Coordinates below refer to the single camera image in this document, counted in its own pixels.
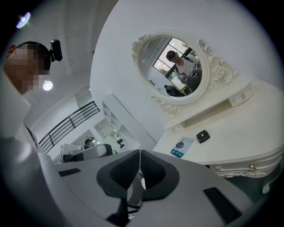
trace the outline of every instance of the card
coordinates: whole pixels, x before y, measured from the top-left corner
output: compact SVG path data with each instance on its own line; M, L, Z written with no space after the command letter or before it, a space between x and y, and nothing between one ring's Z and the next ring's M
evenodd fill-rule
M171 154L178 158L181 158L187 152L193 141L193 138L182 137L172 149Z

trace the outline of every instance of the gold handle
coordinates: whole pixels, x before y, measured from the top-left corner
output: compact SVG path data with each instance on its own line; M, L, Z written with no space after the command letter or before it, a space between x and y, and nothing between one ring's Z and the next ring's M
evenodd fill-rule
M250 172L253 172L253 171L256 170L256 168L254 167L254 165L250 165L249 167L250 167L250 169L249 169Z

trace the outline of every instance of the white mirror frame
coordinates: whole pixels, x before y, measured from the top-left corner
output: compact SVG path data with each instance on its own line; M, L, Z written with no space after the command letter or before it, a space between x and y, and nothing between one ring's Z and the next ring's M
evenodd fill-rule
M201 82L198 88L188 96L174 98L158 92L148 83L146 76L142 72L140 65L140 54L143 46L152 39L165 36L179 39L188 44L194 50L200 60L202 67ZM156 99L156 101L159 101L161 105L184 105L191 103L200 98L208 88L213 89L217 88L219 85L228 83L235 75L235 72L232 71L231 67L219 57L214 56L211 53L210 48L206 46L201 39L195 40L175 31L158 30L145 34L144 36L139 37L138 41L132 43L132 51L133 61L136 65L141 83L143 83L149 89L151 97ZM175 114L172 113L165 113L165 115L169 118L175 117Z

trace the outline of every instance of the ceiling light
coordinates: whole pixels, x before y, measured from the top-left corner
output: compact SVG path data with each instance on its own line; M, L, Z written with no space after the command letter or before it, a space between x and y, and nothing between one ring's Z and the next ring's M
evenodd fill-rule
M19 20L18 24L16 25L16 28L21 28L21 27L25 26L25 24L30 19L30 16L31 16L31 14L29 12L27 12L24 16L19 16L20 20Z
M52 84L51 81L47 80L43 83L43 89L44 90L51 90L52 87L53 87L53 84Z

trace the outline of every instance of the staircase railing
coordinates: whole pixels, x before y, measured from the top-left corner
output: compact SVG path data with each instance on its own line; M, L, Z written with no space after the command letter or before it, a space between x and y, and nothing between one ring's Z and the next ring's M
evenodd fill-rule
M39 142L43 152L47 154L60 140L68 135L73 129L82 124L85 120L100 112L94 101L86 104L77 111L70 114Z

